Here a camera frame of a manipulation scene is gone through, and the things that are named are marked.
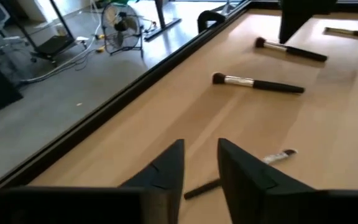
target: gray carpet floor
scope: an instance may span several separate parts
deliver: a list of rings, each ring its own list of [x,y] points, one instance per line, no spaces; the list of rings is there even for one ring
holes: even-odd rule
[[[114,96],[137,77],[176,51],[197,35],[197,17],[204,10],[220,6],[221,2],[169,2],[164,7],[165,19],[182,18],[182,22],[151,42],[144,43],[144,60],[139,51],[89,56],[87,66],[76,71],[65,70],[40,83],[24,87],[24,98],[0,111],[0,177],[33,153],[40,150],[77,121]],[[136,11],[157,21],[153,1],[131,3]],[[75,36],[91,37],[98,25],[99,14],[89,9],[73,14],[67,23]],[[53,34],[53,29],[27,28],[36,43],[41,44]],[[16,27],[9,27],[11,35],[22,35]],[[93,48],[102,46],[95,43]],[[60,63],[83,51],[76,46],[58,56]],[[53,69],[44,60],[30,62],[26,51],[14,52],[27,66],[31,77],[38,77]]]

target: floor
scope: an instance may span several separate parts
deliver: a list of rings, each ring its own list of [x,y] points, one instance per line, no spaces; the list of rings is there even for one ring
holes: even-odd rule
[[[45,81],[25,86],[24,98],[0,111],[0,177],[67,130],[101,103],[115,95],[130,82],[197,35],[196,20],[204,10],[220,6],[221,2],[169,2],[164,7],[165,19],[182,18],[182,22],[144,44],[144,60],[139,51],[122,52],[110,57],[95,54],[87,66],[76,71],[65,70]],[[157,21],[153,1],[131,3],[136,11]],[[75,36],[91,37],[98,25],[98,14],[84,10],[71,15],[67,23]],[[32,38],[40,44],[51,36],[53,29],[28,27]],[[11,35],[21,35],[8,29]],[[93,48],[102,46],[96,43]],[[64,62],[83,51],[74,47],[58,57]],[[53,67],[39,60],[31,64],[25,51],[14,52],[28,65],[33,77],[41,76]]]

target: cable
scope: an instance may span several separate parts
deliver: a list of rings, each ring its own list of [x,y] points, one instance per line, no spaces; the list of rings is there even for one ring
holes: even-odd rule
[[[98,33],[98,30],[99,30],[99,28],[101,27],[101,24],[102,24],[102,20],[101,20],[101,18],[99,17],[99,24],[98,24],[98,26],[97,26],[97,28],[96,28],[96,30],[95,30],[95,32],[94,32],[95,34]],[[52,76],[54,76],[54,75],[59,74],[59,73],[62,72],[62,71],[65,71],[66,69],[72,68],[72,67],[71,67],[71,66],[73,65],[72,63],[74,63],[74,66],[75,66],[76,63],[77,63],[77,61],[78,61],[78,60],[75,60],[76,58],[78,58],[79,56],[81,56],[81,55],[83,55],[83,54],[85,54],[85,53],[87,53],[87,54],[85,55],[85,57],[88,57],[88,56],[89,56],[88,53],[90,53],[90,52],[92,52],[92,51],[89,52],[88,50],[89,50],[89,49],[91,48],[91,46],[94,44],[95,39],[96,39],[96,38],[95,38],[95,36],[94,36],[94,37],[92,38],[91,43],[89,44],[89,46],[88,46],[83,52],[81,52],[81,53],[79,53],[77,56],[75,56],[75,57],[69,59],[69,60],[66,61],[65,63],[63,63],[63,64],[61,64],[60,66],[58,66],[57,68],[53,69],[52,71],[46,73],[45,75],[42,75],[41,77],[31,78],[31,79],[28,79],[28,80],[21,80],[21,82],[22,82],[22,83],[25,83],[25,84],[41,82],[41,81],[43,81],[43,80],[45,80],[45,79],[47,79],[47,78],[50,78],[50,77],[52,77]]]

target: wooden floor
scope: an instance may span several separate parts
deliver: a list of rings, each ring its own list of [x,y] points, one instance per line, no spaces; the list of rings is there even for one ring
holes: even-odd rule
[[[289,41],[328,55],[325,65],[253,49],[258,36],[277,39],[278,15],[242,16],[31,185],[117,186],[183,138],[187,191],[218,177],[217,139],[228,138],[259,158],[298,149],[276,168],[318,189],[358,189],[358,39],[323,34],[326,26],[358,29],[358,15],[311,19]],[[299,85],[306,93],[212,86],[217,71]],[[230,223],[222,191],[182,200],[179,219]]]

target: silver ferrule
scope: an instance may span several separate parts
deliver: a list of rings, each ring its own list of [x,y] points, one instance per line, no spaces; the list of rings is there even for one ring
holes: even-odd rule
[[[270,42],[270,41],[265,42],[265,47],[270,48],[270,49],[275,49],[275,50],[281,50],[281,51],[286,51],[287,50],[285,45],[275,43],[275,42]]]
[[[337,28],[330,28],[330,27],[326,27],[326,31],[335,32],[335,33],[338,33],[338,34],[348,34],[348,35],[353,34],[353,30],[337,29]]]
[[[248,86],[248,87],[254,86],[254,80],[251,78],[226,76],[226,77],[224,77],[224,82],[227,84],[242,85],[242,86]]]

